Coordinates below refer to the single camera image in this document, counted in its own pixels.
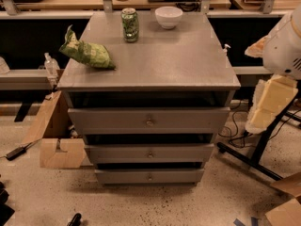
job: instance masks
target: speckled floor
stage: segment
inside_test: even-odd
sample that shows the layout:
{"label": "speckled floor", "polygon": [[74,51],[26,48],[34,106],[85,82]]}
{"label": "speckled floor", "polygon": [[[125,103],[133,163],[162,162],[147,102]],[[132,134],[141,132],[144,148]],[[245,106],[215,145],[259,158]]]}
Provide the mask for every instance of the speckled floor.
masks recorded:
{"label": "speckled floor", "polygon": [[[0,156],[19,145],[39,108],[14,122],[18,106],[0,105]],[[246,113],[234,118],[242,132]],[[227,126],[235,131],[231,117]],[[247,141],[239,151],[250,154],[252,145]],[[217,148],[196,186],[100,186],[91,167],[42,169],[39,160],[39,144],[12,162],[0,159],[7,205],[15,210],[7,226],[66,226],[75,213],[83,226],[230,226],[236,219],[247,226],[251,217],[268,226],[264,214],[290,198],[269,186],[272,179]],[[287,122],[269,141],[261,163],[281,176],[301,170],[298,122]]]}

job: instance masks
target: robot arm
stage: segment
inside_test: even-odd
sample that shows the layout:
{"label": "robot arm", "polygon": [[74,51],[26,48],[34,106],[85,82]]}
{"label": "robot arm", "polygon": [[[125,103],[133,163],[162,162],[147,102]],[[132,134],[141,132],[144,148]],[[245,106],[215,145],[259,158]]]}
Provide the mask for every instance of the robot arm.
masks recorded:
{"label": "robot arm", "polygon": [[262,59],[263,67],[272,73],[301,80],[301,5],[270,31]]}
{"label": "robot arm", "polygon": [[263,67],[274,75],[255,88],[246,130],[258,134],[293,100],[301,80],[301,6],[286,14],[269,34],[246,50],[262,57]]}

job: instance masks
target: ceramic bowl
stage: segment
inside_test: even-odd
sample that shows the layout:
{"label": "ceramic bowl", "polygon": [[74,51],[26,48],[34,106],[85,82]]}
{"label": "ceramic bowl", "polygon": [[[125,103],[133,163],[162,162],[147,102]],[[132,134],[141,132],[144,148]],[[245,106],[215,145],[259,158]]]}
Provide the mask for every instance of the ceramic bowl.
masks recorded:
{"label": "ceramic bowl", "polygon": [[160,7],[155,10],[157,22],[164,29],[172,29],[179,24],[182,10],[175,7]]}

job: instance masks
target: cardboard box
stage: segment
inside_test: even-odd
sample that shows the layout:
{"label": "cardboard box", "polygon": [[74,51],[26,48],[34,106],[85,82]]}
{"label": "cardboard box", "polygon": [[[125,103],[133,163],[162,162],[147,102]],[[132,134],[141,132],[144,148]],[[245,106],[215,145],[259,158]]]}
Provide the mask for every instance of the cardboard box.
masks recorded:
{"label": "cardboard box", "polygon": [[273,182],[271,186],[294,198],[265,214],[270,223],[273,226],[301,225],[301,172]]}
{"label": "cardboard box", "polygon": [[85,143],[81,138],[69,138],[71,120],[61,91],[53,93],[40,106],[22,144],[41,140],[40,166],[51,169],[73,169],[89,165]]}

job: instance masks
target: metal stand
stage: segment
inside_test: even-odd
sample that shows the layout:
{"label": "metal stand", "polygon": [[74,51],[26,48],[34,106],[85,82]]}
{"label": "metal stand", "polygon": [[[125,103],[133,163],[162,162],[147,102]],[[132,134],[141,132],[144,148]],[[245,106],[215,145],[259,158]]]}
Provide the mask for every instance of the metal stand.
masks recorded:
{"label": "metal stand", "polygon": [[298,117],[298,116],[294,115],[294,114],[291,113],[291,112],[288,112],[288,111],[287,111],[287,112],[285,113],[285,115],[286,115],[287,117],[292,118],[292,119],[295,120],[295,121],[301,122],[301,117]]}
{"label": "metal stand", "polygon": [[246,157],[245,155],[242,155],[238,152],[236,152],[235,150],[233,150],[232,148],[228,147],[227,145],[218,142],[217,143],[217,147],[219,147],[219,152],[221,153],[230,153],[231,155],[235,156],[236,158],[238,158],[239,160],[247,163],[249,166],[251,166],[252,168],[262,172],[263,174],[275,179],[275,180],[280,180],[282,179],[281,176],[279,176],[278,174],[274,173],[273,171],[265,168],[264,166],[260,165],[260,160],[261,160],[261,156],[265,150],[265,147],[267,145],[267,142],[270,138],[270,136],[272,135],[274,129],[276,128],[277,124],[281,121],[282,117],[287,113],[288,109],[290,108],[290,106],[293,104],[293,100],[289,103],[289,105],[286,106],[285,109],[282,110],[282,112],[280,114],[278,114],[276,116],[276,118],[274,119],[274,121],[268,126],[268,128],[266,129],[266,131],[264,131],[261,134],[261,139],[258,142],[256,149],[254,151],[254,153],[252,154],[252,156],[250,158]]}
{"label": "metal stand", "polygon": [[4,8],[6,9],[9,15],[17,15],[19,13],[19,10],[13,0],[2,0],[2,1],[4,3]]}

